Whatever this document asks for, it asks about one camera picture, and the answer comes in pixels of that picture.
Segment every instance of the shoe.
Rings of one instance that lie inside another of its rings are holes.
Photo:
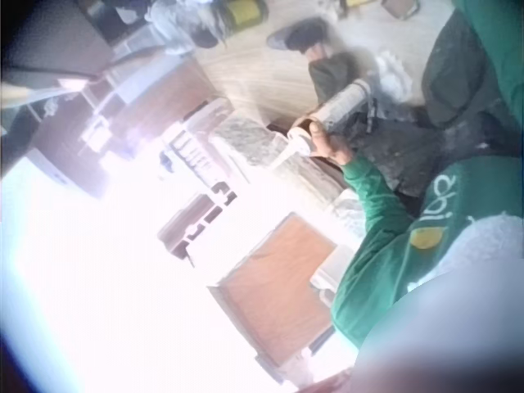
[[[326,31],[327,25],[323,19],[310,18],[274,32],[266,43],[272,49],[304,53],[315,44],[323,42],[327,36]]]

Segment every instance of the hand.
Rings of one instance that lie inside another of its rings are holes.
[[[309,125],[309,132],[311,133],[311,141],[317,148],[311,156],[331,159],[340,166],[353,160],[353,152],[347,146],[343,137],[328,135],[318,121],[313,121]]]

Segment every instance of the sleeve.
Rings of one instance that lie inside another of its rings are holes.
[[[344,274],[332,306],[335,328],[355,346],[398,300],[412,219],[380,171],[363,157],[342,168],[366,215],[366,237]]]
[[[342,167],[344,180],[355,190],[366,215],[366,232],[380,227],[403,233],[412,220],[380,171],[362,156]]]
[[[454,0],[453,3],[477,32],[495,68],[500,92],[523,126],[522,0]]]

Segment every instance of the cabinet door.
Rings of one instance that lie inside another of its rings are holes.
[[[219,285],[226,312],[276,367],[331,326],[329,309],[309,279],[333,249],[303,219],[290,215]]]

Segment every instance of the tile floor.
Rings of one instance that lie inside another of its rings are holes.
[[[202,49],[196,58],[211,82],[237,109],[273,120],[280,115],[298,116],[316,105],[306,59],[298,52],[274,51],[265,46],[274,30],[319,14],[318,0],[266,0],[269,18],[213,49]],[[390,50],[413,78],[413,98],[420,102],[420,81],[438,33],[449,19],[451,0],[421,0],[416,16],[400,21],[377,0],[353,10],[346,19],[331,21],[333,52],[352,51],[363,68],[373,57]]]

